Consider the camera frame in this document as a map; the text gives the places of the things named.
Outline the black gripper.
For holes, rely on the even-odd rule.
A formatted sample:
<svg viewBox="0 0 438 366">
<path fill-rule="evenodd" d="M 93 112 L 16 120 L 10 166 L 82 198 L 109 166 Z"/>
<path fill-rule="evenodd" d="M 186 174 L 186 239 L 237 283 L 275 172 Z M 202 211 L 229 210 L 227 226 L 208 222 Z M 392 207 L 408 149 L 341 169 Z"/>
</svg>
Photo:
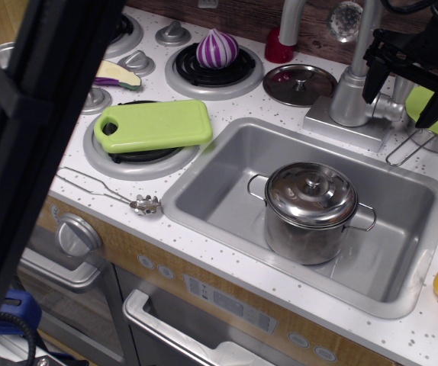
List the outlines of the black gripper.
<svg viewBox="0 0 438 366">
<path fill-rule="evenodd" d="M 427 129 L 438 121 L 438 27 L 418 34 L 379 28 L 363 59 L 369 67 L 362 92 L 367 104 L 375 100 L 393 73 L 434 92 L 415 127 Z"/>
</svg>

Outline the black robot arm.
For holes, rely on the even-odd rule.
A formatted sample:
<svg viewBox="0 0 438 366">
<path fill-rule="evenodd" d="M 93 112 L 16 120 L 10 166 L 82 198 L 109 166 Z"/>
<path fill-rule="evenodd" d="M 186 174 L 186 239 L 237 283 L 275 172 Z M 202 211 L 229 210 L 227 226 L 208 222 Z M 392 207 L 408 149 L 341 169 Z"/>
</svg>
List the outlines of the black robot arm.
<svg viewBox="0 0 438 366">
<path fill-rule="evenodd" d="M 381 28 L 373 31 L 372 44 L 363 57 L 369 71 L 362 97 L 372 103 L 389 74 L 394 73 L 433 92 L 415 124 L 417 128 L 432 127 L 438 121 L 438 1 L 421 1 L 408 8 L 382 3 L 390 11 L 402 13 L 430 7 L 432 18 L 417 34 Z"/>
</svg>

